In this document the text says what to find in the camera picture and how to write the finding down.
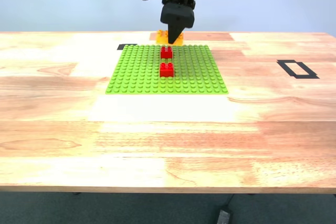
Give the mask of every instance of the wood grain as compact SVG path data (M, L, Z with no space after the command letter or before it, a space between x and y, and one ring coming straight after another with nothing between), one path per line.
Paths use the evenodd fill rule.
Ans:
M153 34L0 33L0 190L336 193L334 37L186 32L229 95L104 95Z

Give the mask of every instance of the dark carpet floor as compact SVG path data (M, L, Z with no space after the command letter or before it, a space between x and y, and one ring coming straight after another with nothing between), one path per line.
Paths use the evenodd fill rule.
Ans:
M215 224L229 195L0 192L1 224ZM233 224L335 224L333 195L235 195Z

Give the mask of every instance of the green lego baseplate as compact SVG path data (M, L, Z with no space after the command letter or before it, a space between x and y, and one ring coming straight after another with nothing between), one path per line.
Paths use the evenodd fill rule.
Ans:
M106 94L228 94L208 46L172 46L173 59L161 59L162 45L126 45ZM160 63L174 64L174 77L161 77Z

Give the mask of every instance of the cable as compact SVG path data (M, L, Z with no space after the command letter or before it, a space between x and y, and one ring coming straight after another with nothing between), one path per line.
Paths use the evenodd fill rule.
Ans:
M226 204L225 204L226 207L229 206L229 204L230 204L230 202L231 202L233 196L235 196L235 194L232 194L232 195L228 198L228 200L227 200L227 202L226 202Z

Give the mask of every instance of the black rectangle outline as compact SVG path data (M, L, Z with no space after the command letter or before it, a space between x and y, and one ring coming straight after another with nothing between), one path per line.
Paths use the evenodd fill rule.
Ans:
M307 74L296 74L293 70L291 70L286 63L296 63L299 65ZM282 69L289 75L293 76L296 79L319 79L317 74L307 67L303 62L296 62L295 60L277 60L277 64L279 64Z

